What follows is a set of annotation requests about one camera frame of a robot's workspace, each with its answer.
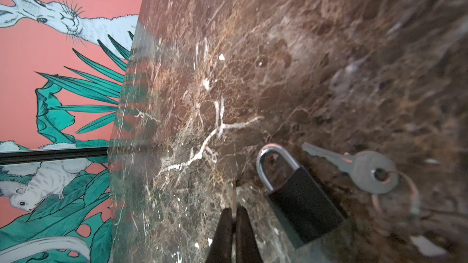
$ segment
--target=key blade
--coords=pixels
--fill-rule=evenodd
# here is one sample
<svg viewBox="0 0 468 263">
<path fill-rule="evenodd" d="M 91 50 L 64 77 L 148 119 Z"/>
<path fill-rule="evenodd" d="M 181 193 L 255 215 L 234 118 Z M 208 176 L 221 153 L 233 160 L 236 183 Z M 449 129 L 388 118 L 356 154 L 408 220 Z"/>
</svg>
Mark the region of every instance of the key blade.
<svg viewBox="0 0 468 263">
<path fill-rule="evenodd" d="M 302 144 L 302 150 L 311 156 L 325 158 L 327 161 L 337 166 L 342 172 L 350 173 L 352 171 L 354 164 L 354 156 L 352 155 L 340 155 L 331 150 L 322 149 L 307 142 Z"/>
</svg>

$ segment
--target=black padlock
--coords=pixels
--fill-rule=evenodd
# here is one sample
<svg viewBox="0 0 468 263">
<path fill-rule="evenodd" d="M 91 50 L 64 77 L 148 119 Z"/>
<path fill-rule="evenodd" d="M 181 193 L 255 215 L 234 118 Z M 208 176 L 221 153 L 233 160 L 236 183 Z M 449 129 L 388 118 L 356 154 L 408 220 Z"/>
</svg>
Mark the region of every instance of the black padlock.
<svg viewBox="0 0 468 263">
<path fill-rule="evenodd" d="M 269 152 L 281 155 L 294 170 L 293 175 L 274 189 L 263 170 Z M 257 156 L 257 172 L 270 194 L 268 202 L 295 248 L 317 239 L 340 226 L 345 212 L 335 205 L 307 170 L 282 146 L 265 145 Z"/>
</svg>

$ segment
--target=key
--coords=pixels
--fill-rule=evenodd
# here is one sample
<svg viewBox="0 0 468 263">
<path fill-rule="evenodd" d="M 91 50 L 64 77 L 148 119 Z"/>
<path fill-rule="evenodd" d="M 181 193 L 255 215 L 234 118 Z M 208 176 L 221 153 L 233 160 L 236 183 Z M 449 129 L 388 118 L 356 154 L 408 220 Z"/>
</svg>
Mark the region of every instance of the key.
<svg viewBox="0 0 468 263">
<path fill-rule="evenodd" d="M 356 155 L 340 155 L 336 152 L 304 143 L 302 150 L 309 155 L 324 157 L 350 178 L 360 189 L 372 194 L 387 193 L 398 184 L 395 163 L 375 151 L 365 150 Z"/>
</svg>

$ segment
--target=brown marble countertop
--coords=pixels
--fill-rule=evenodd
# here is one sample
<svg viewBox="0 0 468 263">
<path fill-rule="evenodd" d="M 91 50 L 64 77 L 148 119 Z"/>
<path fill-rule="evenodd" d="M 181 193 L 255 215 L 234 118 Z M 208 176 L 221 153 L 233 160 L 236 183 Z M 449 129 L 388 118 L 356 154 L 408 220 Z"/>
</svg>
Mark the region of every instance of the brown marble countertop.
<svg viewBox="0 0 468 263">
<path fill-rule="evenodd" d="M 266 263 L 433 262 L 424 235 L 466 258 L 468 0 L 143 0 L 113 130 L 116 262 L 204 262 L 221 210 L 249 211 Z M 285 146 L 349 215 L 295 250 L 255 157 Z M 391 158 L 421 195 L 368 193 L 307 156 L 309 142 Z M 272 180 L 284 176 L 269 170 Z"/>
</svg>

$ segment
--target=rabbit illustration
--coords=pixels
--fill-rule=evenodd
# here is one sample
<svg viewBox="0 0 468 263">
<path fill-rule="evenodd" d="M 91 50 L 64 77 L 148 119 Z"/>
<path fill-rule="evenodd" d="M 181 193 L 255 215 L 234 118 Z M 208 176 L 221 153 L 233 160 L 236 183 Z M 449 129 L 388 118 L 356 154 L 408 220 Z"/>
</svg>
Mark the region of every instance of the rabbit illustration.
<svg viewBox="0 0 468 263">
<path fill-rule="evenodd" d="M 115 55 L 122 57 L 110 42 L 108 35 L 119 44 L 130 50 L 132 39 L 128 32 L 135 33 L 138 15 L 125 15 L 118 18 L 79 17 L 77 5 L 74 7 L 64 0 L 45 3 L 40 0 L 12 0 L 14 6 L 0 4 L 0 28 L 14 26 L 21 19 L 32 19 L 50 26 L 55 30 L 71 36 L 73 39 L 85 40 L 98 45 L 101 40 Z"/>
<path fill-rule="evenodd" d="M 12 142 L 7 141 L 0 143 L 0 149 L 13 149 Z M 70 149 L 76 147 L 75 144 L 55 143 L 41 147 L 41 149 Z M 35 175 L 31 181 L 24 185 L 17 182 L 8 182 L 0 184 L 2 192 L 5 196 L 10 197 L 10 204 L 15 208 L 25 211 L 31 211 L 45 198 L 58 195 L 63 198 L 63 189 L 82 171 L 85 170 L 91 162 L 85 158 L 60 160 L 60 161 L 43 161 L 41 163 L 30 163 L 21 165 L 4 166 L 2 170 L 8 171 L 9 174 L 21 176 L 21 174 L 31 174 L 35 170 Z"/>
</svg>

